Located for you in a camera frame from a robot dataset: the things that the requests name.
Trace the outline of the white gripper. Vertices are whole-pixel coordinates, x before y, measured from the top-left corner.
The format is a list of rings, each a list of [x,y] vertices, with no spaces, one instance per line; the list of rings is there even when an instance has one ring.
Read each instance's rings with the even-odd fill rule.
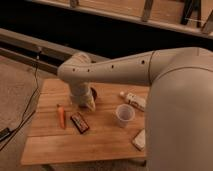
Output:
[[[87,107],[91,111],[96,110],[94,100],[91,100],[90,85],[88,83],[77,83],[69,85],[71,100],[80,107]]]

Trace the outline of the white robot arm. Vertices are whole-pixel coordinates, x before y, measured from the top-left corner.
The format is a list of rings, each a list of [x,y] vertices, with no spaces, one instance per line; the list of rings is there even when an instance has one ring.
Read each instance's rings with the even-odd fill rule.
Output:
[[[90,82],[148,86],[148,171],[213,171],[213,51],[163,49],[97,63],[80,52],[57,76],[79,105],[92,99]]]

